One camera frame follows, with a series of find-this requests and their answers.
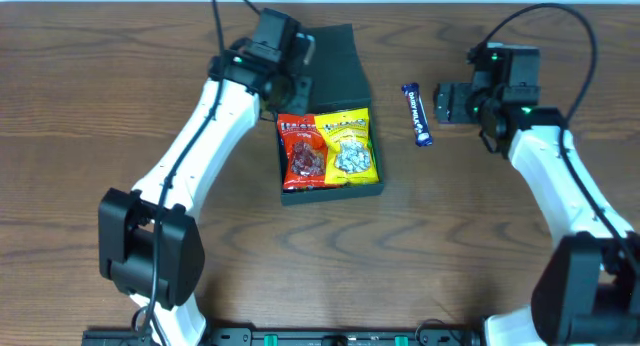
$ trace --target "wire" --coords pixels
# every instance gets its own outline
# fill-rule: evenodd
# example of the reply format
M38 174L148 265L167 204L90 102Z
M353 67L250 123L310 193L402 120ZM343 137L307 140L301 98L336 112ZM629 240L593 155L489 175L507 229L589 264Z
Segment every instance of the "wire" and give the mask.
M257 8L257 7L255 7L255 6L253 5L253 3L251 3L251 1L249 1L249 0L242 0L242 1L244 1L244 3L245 3L247 6L249 6L249 7L253 10L253 12L255 12L255 13L256 13L256 14L258 14L258 15L260 15L260 10L258 10L258 8Z
M222 34L222 26L220 23L220 14L218 12L218 5L216 0L211 0L211 4L213 7L213 16L216 22L216 31L218 34L218 46L220 48L220 54L222 54L224 52L224 38ZM193 134L193 136L191 137L191 140L189 140L189 142L184 147L184 149L182 150L182 152L180 153L176 161L173 163L173 166L171 167L169 174L167 174L167 176L164 178L164 182L162 184L162 190L160 191L160 198L158 200L158 204L153 217L155 226L153 229L153 270L151 273L151 296L149 297L149 304L147 306L142 307L138 311L136 311L136 313L133 315L132 326L134 331L136 331L140 335L140 334L146 333L147 329L149 328L149 324L153 322L154 326L156 327L158 337L160 338L160 341L163 345L165 345L164 335L162 334L162 331L158 327L157 319L154 316L154 312L155 312L155 304L158 298L160 246L162 244L160 242L160 237L162 234L162 219L165 213L164 204L166 202L169 189L173 187L172 185L173 177L176 175L178 168L182 164L182 161L184 161L184 159L187 157L187 154L189 153L191 148L193 148L193 145L196 143L200 135L202 135L204 130L207 128L207 125L209 124L209 122L214 119L216 109L218 107L218 104L220 103L220 98L222 96L222 89L224 86L224 66L225 66L225 63L223 61L221 66L221 73L220 73L222 76L220 77L220 80L218 82L216 96L213 101L213 105L209 109L209 114L204 119L204 121L202 122L198 130ZM145 318L144 318L144 321L142 322L142 325L138 327L138 317L140 316L141 312L144 312Z
M570 6L563 5L563 4L558 4L558 3L541 3L541 4L537 4L537 5L526 7L524 9L514 13L513 15L507 17L506 19L504 19L504 21L502 21L498 26L496 26L496 28L493 29L493 31L491 31L487 35L487 37L485 37L485 39L480 43L480 45L486 46L486 44L489 42L489 40L504 25L509 23L511 20L513 20L516 17L518 17L518 16L520 16L522 14L525 14L525 13L527 13L529 11L533 11L533 10L537 10L537 9L541 9L541 8L555 8L555 9L559 9L559 10L562 10L562 11L565 11L565 12L571 14L578 21L580 21L580 23L584 27L585 31L587 32L587 36L589 37L589 44L591 46L591 61L590 61L590 64L589 64L589 70L587 71L587 76L585 77L585 80L584 80L584 82L582 84L582 87L580 88L580 92L578 92L578 96L576 96L575 101L573 101L573 104L571 104L571 107L569 108L569 111L567 112L567 115L565 116L565 125L561 126L561 128L560 128L560 135L558 136L558 144L559 144L559 147L560 147L560 156L562 157L562 160L566 164L567 169L569 170L569 173L571 174L571 177L573 178L573 181L576 183L576 185L578 186L578 188L580 189L580 191L584 195L584 198L589 203L589 206L591 206L591 208L593 209L593 212L595 213L596 217L599 220L602 221L604 226L611 233L611 236L620 245L620 248L622 249L622 252L627 257L627 261L629 262L629 265L631 266L631 269L633 270L635 275L638 275L638 274L640 274L640 272L639 272L640 268L638 268L638 263L637 263L634 255L633 255L633 253L631 252L631 249L629 249L627 244L622 239L622 236L620 236L620 233L618 233L618 231L611 224L609 219L607 219L607 217L604 214L603 209L598 205L598 203L595 201L593 196L591 196L591 193L589 193L589 190L587 189L587 187L584 185L584 183L580 179L580 176L578 175L578 173L576 172L575 168L573 167L573 164L571 164L571 161L569 160L568 151L567 151L567 148L565 147L565 144L564 144L565 133L569 129L569 122L571 121L571 119L575 115L576 111L578 111L578 107L580 107L580 103L582 102L582 99L584 99L584 96L587 94L587 90L589 89L589 86L591 85L591 81L593 80L593 75L594 75L595 70L596 70L596 65L598 63L598 41L596 39L596 34L593 31L593 28L591 27L591 24L589 23L589 20L587 20L587 18L583 14L581 14L578 10L576 10L576 9L570 7Z
M422 321L422 323L420 325L418 325L418 328L416 329L416 332L414 333L414 337L416 338L416 341L418 341L419 344L424 345L422 343L422 341L420 340L420 331L422 331L422 329L424 328L424 326L426 326L429 323L439 323L441 325L447 325L444 321L440 320L440 319L426 319L424 321ZM459 337L456 337L456 335L453 334L453 331L451 331L451 329L447 329L447 331L449 331L449 335L451 335L451 337L456 340L459 344L462 345L462 340Z

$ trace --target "table surface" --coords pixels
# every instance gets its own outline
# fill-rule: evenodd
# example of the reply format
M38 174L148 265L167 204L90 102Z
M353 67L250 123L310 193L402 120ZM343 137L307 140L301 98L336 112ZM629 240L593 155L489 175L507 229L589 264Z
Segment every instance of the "table surface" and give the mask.
M467 49L518 5L271 5L306 26L352 23L370 81L386 185L379 197L282 207L273 124L232 152L205 203L203 313L258 327L413 328L463 323L528 302L551 254L520 175L476 126L414 145L400 86L431 108L438 82L467 81ZM638 7L583 6L600 39L572 130L608 200L640 224ZM227 43L256 17L221 6ZM566 111L588 62L558 11L506 27L542 49L542 104ZM210 6L0 4L0 344L77 344L125 327L134 304L98 272L97 206L128 190L180 131L217 54Z

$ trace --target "box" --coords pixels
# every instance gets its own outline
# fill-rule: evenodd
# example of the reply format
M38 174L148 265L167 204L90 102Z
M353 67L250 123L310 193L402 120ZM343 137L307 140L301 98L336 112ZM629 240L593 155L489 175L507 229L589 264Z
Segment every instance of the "box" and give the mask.
M371 93L367 78L356 52L351 25L322 27L309 30L316 39L316 51L307 74L313 78L309 101L310 114L321 114L358 108L369 109L369 136L379 182L367 185L344 186L336 189L286 191L280 188L282 204L296 205L311 202L375 196L384 189L382 155L378 145L375 117L371 108ZM276 127L280 158L280 185L284 182L288 161Z

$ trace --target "blue candy bar wrapper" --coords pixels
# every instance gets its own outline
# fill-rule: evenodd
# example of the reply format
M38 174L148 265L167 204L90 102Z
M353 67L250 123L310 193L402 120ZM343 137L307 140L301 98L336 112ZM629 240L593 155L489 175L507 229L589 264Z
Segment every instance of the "blue candy bar wrapper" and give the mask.
M406 84L402 86L402 91L404 91L404 96L409 103L409 111L411 111L411 118L413 119L413 131L416 134L416 145L422 147L433 144L433 138L427 124L427 116L424 113L424 107L422 107L420 86L415 82Z

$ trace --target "wood grain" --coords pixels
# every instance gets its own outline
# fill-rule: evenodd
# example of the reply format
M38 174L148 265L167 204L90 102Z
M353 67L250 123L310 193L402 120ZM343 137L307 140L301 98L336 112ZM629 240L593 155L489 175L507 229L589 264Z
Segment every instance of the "wood grain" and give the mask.
M201 217L197 296L209 317L259 327L415 327L528 302L550 255L525 182L471 126L417 148L400 86L427 101L465 81L466 50L518 5L270 5L307 26L353 23L375 98L387 185L379 197L283 208L273 125L233 151ZM256 17L222 5L227 42ZM638 7L580 7L601 43L572 129L609 201L640 224ZM0 344L78 344L126 326L134 305L98 273L97 205L128 189L182 128L218 52L207 4L0 4ZM543 103L566 110L586 38L532 13L499 40L543 52Z

